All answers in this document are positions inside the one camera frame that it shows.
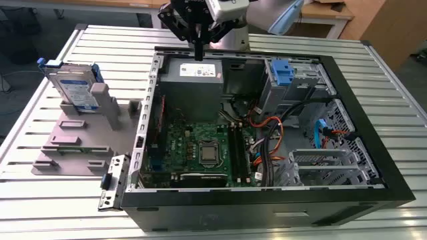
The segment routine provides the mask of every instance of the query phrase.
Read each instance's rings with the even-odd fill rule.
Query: motherboard
[[[180,188],[255,187],[245,154],[253,134],[252,128],[239,125],[169,124],[161,166],[143,174],[145,184],[156,188],[175,184]]]

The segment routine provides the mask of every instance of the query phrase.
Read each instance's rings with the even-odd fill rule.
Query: power supply label
[[[99,103],[89,93],[89,83],[84,80],[60,80],[61,89],[80,112],[93,112]]]
[[[215,64],[183,63],[179,65],[181,77],[211,77],[216,76]]]

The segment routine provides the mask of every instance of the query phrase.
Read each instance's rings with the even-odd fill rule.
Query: metal table
[[[61,113],[60,95],[44,79],[0,147],[1,239],[427,239],[427,115],[374,49],[358,41],[255,34],[249,45],[334,56],[416,200],[339,227],[144,233],[124,212],[97,212],[100,177],[31,174]],[[111,95],[125,104],[144,99],[155,46],[185,43],[168,30],[89,25],[73,31],[57,58],[96,62]]]

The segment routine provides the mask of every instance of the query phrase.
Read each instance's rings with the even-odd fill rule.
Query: ram slot
[[[241,127],[239,126],[228,127],[228,146],[232,178],[237,183],[245,182],[249,174],[245,157],[245,143]]]

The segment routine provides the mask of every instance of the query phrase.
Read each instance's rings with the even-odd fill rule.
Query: wall
[[[340,39],[368,40],[395,71],[427,39],[427,0],[346,0],[355,15]]]

